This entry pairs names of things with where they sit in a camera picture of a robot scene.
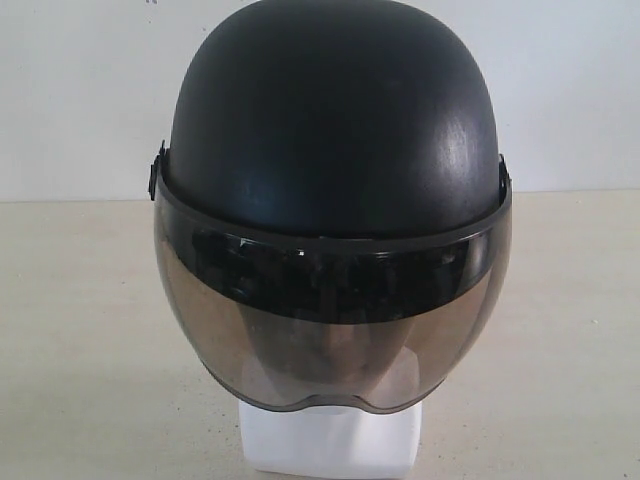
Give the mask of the white mannequin head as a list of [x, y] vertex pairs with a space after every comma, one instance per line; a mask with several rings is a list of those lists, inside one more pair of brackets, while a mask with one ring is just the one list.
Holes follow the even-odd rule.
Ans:
[[243, 443], [260, 446], [271, 438], [290, 437], [296, 447], [318, 440], [340, 449], [367, 452], [376, 448], [416, 449], [422, 422], [418, 386], [418, 357], [402, 348], [369, 396], [354, 405], [331, 401], [276, 412], [239, 401]]

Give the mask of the black helmet with tinted visor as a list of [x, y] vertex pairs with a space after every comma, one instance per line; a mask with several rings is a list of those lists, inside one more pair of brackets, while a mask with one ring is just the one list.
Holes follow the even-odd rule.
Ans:
[[509, 262], [483, 75], [449, 27], [396, 1], [258, 1], [224, 20], [187, 69], [149, 194], [186, 338], [273, 412], [420, 402]]

